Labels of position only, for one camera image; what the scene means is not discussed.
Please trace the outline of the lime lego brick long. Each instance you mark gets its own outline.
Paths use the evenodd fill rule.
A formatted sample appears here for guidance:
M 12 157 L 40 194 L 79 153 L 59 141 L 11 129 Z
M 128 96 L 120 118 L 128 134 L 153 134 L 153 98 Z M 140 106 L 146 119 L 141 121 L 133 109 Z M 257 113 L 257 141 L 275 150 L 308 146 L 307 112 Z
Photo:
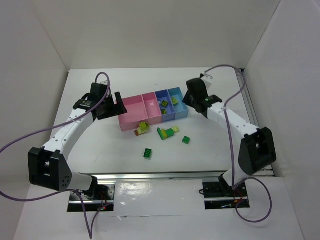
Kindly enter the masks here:
M 171 102 L 172 102 L 172 104 L 173 104 L 174 106 L 179 103 L 179 101 L 178 101 L 174 96 L 171 97 Z

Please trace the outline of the lime lego brick small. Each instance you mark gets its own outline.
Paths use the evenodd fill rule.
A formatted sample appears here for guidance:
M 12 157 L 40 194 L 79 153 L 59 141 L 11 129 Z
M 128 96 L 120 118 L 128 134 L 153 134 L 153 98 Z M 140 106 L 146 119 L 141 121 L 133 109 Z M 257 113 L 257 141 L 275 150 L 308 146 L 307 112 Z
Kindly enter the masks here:
M 163 100 L 160 105 L 164 108 L 166 108 L 168 106 L 168 102 L 166 100 Z

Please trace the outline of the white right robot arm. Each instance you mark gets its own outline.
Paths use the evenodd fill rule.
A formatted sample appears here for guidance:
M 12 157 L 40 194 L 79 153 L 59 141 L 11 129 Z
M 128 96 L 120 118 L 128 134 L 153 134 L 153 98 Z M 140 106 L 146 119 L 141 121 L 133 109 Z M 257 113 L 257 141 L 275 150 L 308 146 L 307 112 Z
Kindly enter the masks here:
M 272 131 L 253 125 L 231 109 L 216 95 L 208 95 L 206 82 L 194 78 L 186 82 L 187 92 L 183 103 L 227 130 L 229 142 L 236 141 L 236 154 L 231 146 L 231 169 L 219 177 L 228 187 L 236 187 L 243 180 L 273 164 L 277 160 Z

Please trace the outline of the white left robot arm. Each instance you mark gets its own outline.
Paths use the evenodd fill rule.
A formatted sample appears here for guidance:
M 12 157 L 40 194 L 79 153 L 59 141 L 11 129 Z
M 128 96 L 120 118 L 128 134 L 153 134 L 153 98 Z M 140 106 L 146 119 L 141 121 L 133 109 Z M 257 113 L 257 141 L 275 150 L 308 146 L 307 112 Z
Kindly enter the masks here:
M 78 190 L 93 195 L 98 188 L 96 177 L 73 172 L 67 161 L 83 133 L 96 121 L 126 114 L 119 92 L 110 93 L 107 85 L 92 83 L 90 92 L 73 106 L 58 132 L 42 147 L 28 153 L 29 181 L 32 185 L 63 192 Z

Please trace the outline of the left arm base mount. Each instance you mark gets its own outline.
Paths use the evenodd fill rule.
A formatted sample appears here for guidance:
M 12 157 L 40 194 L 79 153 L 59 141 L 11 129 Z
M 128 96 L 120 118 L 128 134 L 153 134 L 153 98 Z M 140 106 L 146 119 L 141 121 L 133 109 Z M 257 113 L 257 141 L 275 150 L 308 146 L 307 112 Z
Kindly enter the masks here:
M 116 184 L 114 182 L 106 182 L 101 183 L 100 185 L 102 186 L 99 187 L 93 196 L 87 196 L 80 191 L 80 195 L 87 212 L 97 212 L 98 209 L 100 209 L 102 212 L 114 211 Z M 83 212 L 80 197 L 74 192 L 71 192 L 69 195 L 67 212 Z

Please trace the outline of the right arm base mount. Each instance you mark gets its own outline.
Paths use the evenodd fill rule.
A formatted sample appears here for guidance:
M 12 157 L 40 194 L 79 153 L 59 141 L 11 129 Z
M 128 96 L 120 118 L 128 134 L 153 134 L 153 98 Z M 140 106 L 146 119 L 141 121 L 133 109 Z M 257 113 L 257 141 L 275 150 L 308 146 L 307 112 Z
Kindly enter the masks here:
M 242 183 L 236 190 L 218 180 L 204 180 L 198 191 L 204 198 L 205 210 L 250 208 L 247 187 Z

